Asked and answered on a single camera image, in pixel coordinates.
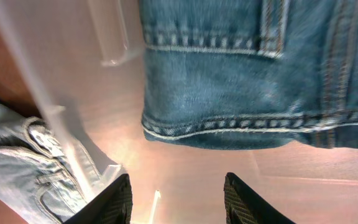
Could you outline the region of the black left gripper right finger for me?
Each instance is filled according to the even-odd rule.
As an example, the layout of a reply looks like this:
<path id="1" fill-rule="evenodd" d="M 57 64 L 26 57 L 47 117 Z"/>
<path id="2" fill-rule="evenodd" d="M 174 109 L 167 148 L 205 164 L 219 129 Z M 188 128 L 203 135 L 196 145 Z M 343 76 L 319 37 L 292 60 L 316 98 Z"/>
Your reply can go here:
<path id="1" fill-rule="evenodd" d="M 225 176 L 224 205 L 227 224 L 294 224 L 232 172 Z"/>

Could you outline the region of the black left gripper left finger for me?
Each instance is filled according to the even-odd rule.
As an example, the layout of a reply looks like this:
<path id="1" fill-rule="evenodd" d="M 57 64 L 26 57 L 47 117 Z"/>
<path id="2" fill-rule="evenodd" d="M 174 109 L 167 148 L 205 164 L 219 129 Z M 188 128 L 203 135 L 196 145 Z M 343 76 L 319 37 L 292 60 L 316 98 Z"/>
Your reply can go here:
<path id="1" fill-rule="evenodd" d="M 130 178 L 122 174 L 64 224 L 130 224 L 132 206 Z"/>

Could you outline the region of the light blue jeans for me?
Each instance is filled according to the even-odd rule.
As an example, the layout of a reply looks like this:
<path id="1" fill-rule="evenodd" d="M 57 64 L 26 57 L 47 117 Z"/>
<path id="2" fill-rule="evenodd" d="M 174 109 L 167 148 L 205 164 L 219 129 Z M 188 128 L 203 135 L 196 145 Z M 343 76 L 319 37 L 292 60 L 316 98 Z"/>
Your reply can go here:
<path id="1" fill-rule="evenodd" d="M 0 200 L 28 223 L 64 223 L 89 202 L 48 124 L 2 104 Z"/>

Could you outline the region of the dark blue jeans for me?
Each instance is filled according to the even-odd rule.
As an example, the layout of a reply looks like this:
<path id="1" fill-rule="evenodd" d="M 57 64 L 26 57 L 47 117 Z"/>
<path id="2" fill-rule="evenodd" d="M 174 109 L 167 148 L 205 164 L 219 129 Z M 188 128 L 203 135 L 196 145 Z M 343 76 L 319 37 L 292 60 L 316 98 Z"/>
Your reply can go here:
<path id="1" fill-rule="evenodd" d="M 140 0 L 149 141 L 358 149 L 358 0 Z"/>

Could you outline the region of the clear plastic storage bin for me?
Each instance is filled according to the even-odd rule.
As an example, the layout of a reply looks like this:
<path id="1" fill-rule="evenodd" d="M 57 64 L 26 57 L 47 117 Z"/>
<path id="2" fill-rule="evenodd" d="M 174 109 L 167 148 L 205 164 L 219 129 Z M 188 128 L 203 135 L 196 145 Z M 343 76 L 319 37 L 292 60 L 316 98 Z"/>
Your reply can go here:
<path id="1" fill-rule="evenodd" d="M 226 223 L 232 172 L 294 223 L 358 223 L 358 149 L 145 138 L 139 1 L 0 1 L 0 34 L 88 203 L 128 174 L 131 223 Z"/>

